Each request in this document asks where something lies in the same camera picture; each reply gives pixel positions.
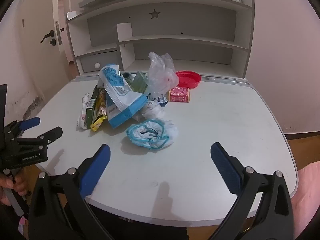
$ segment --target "drawer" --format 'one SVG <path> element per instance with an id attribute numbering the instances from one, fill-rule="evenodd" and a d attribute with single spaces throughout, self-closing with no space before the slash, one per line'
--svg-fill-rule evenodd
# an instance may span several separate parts
<path id="1" fill-rule="evenodd" d="M 118 64 L 118 51 L 104 52 L 87 57 L 82 57 L 80 58 L 80 61 L 84 72 L 97 71 L 107 64 Z M 100 64 L 98 68 L 95 68 L 94 66 L 96 63 Z"/>

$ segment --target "baseboard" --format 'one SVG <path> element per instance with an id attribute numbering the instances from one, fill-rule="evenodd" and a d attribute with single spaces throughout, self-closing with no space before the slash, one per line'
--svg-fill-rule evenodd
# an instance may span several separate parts
<path id="1" fill-rule="evenodd" d="M 320 131 L 318 132 L 303 132 L 303 133 L 287 133 L 285 134 L 285 137 L 287 140 L 294 140 L 294 139 L 301 139 L 301 138 L 307 138 L 312 136 L 320 135 Z"/>

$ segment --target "star-shaped cutout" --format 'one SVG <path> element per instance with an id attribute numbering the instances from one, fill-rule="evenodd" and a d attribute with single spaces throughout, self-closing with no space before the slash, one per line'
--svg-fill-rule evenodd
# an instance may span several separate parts
<path id="1" fill-rule="evenodd" d="M 149 14 L 151 14 L 151 19 L 153 19 L 153 18 L 157 18 L 157 19 L 159 19 L 159 13 L 158 12 L 156 12 L 156 10 L 153 10 L 153 12 L 152 13 L 149 13 Z"/>

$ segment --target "human hand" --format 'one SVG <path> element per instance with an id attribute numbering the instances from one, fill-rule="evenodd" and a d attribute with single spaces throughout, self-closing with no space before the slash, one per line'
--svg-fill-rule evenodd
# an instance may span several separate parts
<path id="1" fill-rule="evenodd" d="M 15 183 L 4 174 L 0 173 L 0 203 L 10 206 L 10 201 L 5 195 L 3 188 L 14 189 L 20 196 L 27 194 L 27 182 L 24 180 L 23 169 L 14 177 Z"/>

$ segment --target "white table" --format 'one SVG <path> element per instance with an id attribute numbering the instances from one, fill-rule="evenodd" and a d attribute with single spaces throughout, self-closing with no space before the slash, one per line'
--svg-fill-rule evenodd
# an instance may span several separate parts
<path id="1" fill-rule="evenodd" d="M 158 152 L 137 147 L 126 137 L 129 120 L 116 129 L 104 121 L 99 130 L 79 130 L 81 99 L 92 93 L 97 77 L 67 84 L 39 113 L 39 126 L 23 137 L 36 137 L 56 126 L 63 135 L 49 145 L 48 161 L 38 164 L 51 175 L 63 174 L 99 149 L 111 148 L 111 160 L 87 202 L 129 219 L 166 226 L 219 224 L 236 196 L 232 195 L 210 157 L 220 142 L 228 154 L 257 172 L 283 172 L 290 195 L 298 186 L 297 169 L 287 141 L 264 101 L 248 83 L 202 81 L 190 90 L 189 103 L 169 102 L 168 120 L 179 137 Z M 258 194 L 249 216 L 258 208 Z"/>

